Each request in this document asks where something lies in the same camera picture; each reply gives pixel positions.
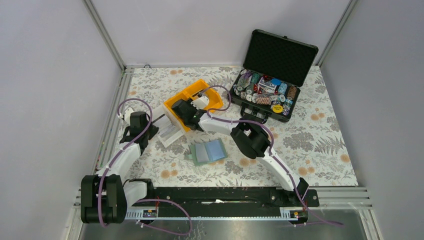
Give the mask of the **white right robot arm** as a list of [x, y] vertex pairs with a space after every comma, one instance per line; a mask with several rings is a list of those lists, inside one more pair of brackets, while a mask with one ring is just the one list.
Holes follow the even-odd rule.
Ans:
[[197, 109], [188, 100], [171, 104], [171, 112], [192, 131], [215, 132], [230, 136], [247, 158], [260, 161], [287, 191], [287, 201], [293, 206], [307, 199], [309, 184], [294, 173], [274, 150], [274, 136], [262, 123], [249, 119], [221, 118], [204, 109]]

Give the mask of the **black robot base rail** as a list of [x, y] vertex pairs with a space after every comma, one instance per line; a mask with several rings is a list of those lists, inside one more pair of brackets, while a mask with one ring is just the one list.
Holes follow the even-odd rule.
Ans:
[[149, 209], [148, 217], [158, 218], [283, 218], [282, 210], [304, 212], [319, 207], [316, 190], [308, 189], [300, 197], [280, 187], [158, 187], [148, 179], [146, 196], [131, 207]]

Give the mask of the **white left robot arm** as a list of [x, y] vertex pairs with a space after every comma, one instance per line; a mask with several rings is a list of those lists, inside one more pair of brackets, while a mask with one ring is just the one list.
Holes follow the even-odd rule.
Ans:
[[81, 180], [80, 217], [85, 224], [120, 224], [124, 221], [129, 197], [122, 181], [158, 132], [150, 114], [127, 108], [123, 120], [128, 123], [119, 141], [119, 149], [101, 170]]

